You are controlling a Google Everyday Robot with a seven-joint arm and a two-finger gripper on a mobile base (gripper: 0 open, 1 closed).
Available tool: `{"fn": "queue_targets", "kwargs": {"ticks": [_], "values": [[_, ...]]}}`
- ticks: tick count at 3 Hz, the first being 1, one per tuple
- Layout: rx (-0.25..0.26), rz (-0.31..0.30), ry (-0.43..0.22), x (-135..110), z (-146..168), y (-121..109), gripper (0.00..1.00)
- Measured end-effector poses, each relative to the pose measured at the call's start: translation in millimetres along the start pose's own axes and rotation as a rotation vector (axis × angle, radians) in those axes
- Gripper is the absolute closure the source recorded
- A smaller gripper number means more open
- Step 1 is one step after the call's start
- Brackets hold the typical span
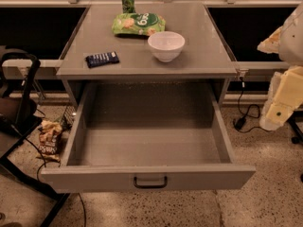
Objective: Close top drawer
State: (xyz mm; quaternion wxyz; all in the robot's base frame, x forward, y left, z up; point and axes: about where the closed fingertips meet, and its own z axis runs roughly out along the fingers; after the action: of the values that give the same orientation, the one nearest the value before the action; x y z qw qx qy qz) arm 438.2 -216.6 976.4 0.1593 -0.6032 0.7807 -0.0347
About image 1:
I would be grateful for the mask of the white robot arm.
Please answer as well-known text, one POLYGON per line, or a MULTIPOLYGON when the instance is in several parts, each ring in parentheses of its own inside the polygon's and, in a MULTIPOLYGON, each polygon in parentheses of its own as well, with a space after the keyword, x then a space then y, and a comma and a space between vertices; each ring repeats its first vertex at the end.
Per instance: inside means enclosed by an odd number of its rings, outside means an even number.
POLYGON ((259 121, 263 129, 275 131, 303 103, 303 4, 258 45, 258 51, 277 53, 290 65, 284 73, 274 73, 259 121))

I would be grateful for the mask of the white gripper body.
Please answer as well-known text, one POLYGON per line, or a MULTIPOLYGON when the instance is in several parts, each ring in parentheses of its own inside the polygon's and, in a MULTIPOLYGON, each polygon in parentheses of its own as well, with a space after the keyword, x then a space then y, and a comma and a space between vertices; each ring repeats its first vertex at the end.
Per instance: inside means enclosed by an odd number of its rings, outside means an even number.
POLYGON ((303 67, 292 66, 275 72, 263 106, 259 125, 267 131, 282 127, 303 103, 303 67))

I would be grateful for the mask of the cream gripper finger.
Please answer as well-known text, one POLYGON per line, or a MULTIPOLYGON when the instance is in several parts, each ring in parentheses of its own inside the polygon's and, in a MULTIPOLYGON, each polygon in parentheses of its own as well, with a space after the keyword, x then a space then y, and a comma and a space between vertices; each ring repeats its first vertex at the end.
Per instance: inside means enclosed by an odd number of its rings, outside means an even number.
POLYGON ((258 45, 257 50, 267 54, 277 54, 279 49, 281 29, 282 27, 277 28, 267 39, 262 41, 258 45))

